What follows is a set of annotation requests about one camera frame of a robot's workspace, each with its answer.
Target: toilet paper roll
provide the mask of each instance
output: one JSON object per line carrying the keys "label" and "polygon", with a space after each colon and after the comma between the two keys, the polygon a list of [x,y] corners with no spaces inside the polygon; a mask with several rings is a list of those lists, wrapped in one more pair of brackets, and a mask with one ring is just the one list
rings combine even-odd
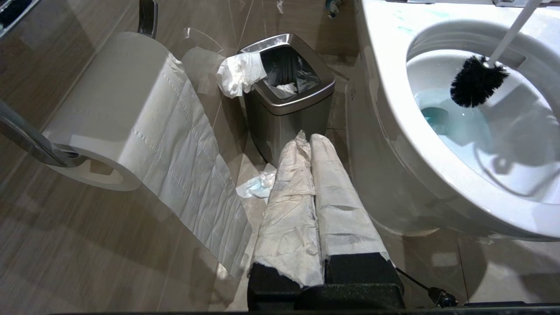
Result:
{"label": "toilet paper roll", "polygon": [[113,36],[44,134],[90,157],[54,170],[117,191],[146,185],[241,275],[251,227],[183,65],[163,45],[136,33]]}

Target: tiled floor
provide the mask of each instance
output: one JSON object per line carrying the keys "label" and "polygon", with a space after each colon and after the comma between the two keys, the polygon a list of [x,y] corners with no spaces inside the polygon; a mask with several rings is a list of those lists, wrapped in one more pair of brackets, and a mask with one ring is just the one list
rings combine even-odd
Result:
{"label": "tiled floor", "polygon": [[[344,88],[355,58],[321,57],[337,79],[326,136],[348,170]],[[265,164],[249,135],[238,185],[257,176]],[[257,198],[244,199],[243,203],[253,226],[253,236],[245,253],[248,267],[265,203]],[[560,243],[490,240],[447,229],[415,238],[392,234],[380,226],[377,230],[397,267],[426,286],[447,290],[461,304],[516,300],[560,302]],[[433,307],[423,289],[406,277],[401,279],[407,308]],[[227,273],[218,272],[209,310],[247,310],[247,284],[246,277],[237,282]]]}

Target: black cable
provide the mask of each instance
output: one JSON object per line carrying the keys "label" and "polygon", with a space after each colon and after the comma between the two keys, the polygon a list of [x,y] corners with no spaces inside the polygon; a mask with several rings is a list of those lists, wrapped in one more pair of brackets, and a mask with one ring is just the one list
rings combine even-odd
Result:
{"label": "black cable", "polygon": [[417,285],[419,285],[420,287],[422,287],[422,289],[428,291],[429,288],[423,284],[421,284],[420,282],[416,281],[416,279],[412,278],[411,276],[409,276],[406,272],[402,271],[401,269],[398,269],[397,267],[395,267],[395,269],[400,272],[401,274],[403,274],[403,276],[407,277],[410,281],[416,283]]}

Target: trash can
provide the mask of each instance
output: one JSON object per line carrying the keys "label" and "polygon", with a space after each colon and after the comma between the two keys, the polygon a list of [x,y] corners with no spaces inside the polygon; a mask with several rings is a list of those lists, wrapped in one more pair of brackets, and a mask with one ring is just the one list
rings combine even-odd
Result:
{"label": "trash can", "polygon": [[[294,34],[267,38],[239,51],[248,52],[260,52],[267,72],[266,78],[243,95],[249,131],[262,156],[277,167],[284,145],[300,130],[307,140],[313,133],[325,134],[334,75]],[[294,87],[295,94],[290,92]]]}

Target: toilet brush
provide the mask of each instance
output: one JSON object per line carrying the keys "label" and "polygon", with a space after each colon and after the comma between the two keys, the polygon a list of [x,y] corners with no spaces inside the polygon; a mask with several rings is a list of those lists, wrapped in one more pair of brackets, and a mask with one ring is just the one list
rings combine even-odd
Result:
{"label": "toilet brush", "polygon": [[451,83],[451,99],[462,107],[476,107],[483,104],[499,88],[509,75],[504,66],[496,65],[498,58],[511,44],[515,35],[523,27],[531,14],[540,4],[540,0],[527,0],[527,4],[498,44],[490,59],[472,56],[465,60],[463,69]]}

